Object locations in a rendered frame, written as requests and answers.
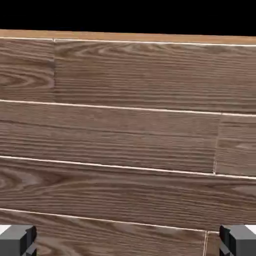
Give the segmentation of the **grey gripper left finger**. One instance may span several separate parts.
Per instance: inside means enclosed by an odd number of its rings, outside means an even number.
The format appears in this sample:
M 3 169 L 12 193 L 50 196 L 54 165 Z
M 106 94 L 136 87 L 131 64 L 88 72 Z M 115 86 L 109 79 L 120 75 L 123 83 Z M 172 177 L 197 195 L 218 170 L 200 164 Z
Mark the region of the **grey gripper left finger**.
M 0 256 L 37 256 L 37 228 L 27 224 L 0 224 Z

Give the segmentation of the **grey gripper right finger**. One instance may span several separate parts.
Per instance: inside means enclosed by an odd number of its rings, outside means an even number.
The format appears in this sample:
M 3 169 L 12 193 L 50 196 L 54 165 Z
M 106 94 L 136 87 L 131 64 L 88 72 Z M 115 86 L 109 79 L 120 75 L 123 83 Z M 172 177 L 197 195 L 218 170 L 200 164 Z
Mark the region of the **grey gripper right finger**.
M 221 225 L 219 256 L 256 256 L 256 224 Z

